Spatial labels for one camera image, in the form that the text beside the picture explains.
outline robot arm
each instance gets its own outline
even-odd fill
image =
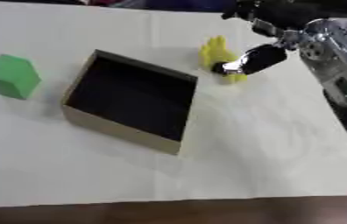
[[[347,18],[347,0],[292,2],[242,0],[224,13],[223,18],[250,21],[254,32],[276,41],[251,49],[238,61],[217,63],[213,69],[221,74],[254,74],[285,60],[286,51],[298,50],[347,130],[347,23],[331,19]]]

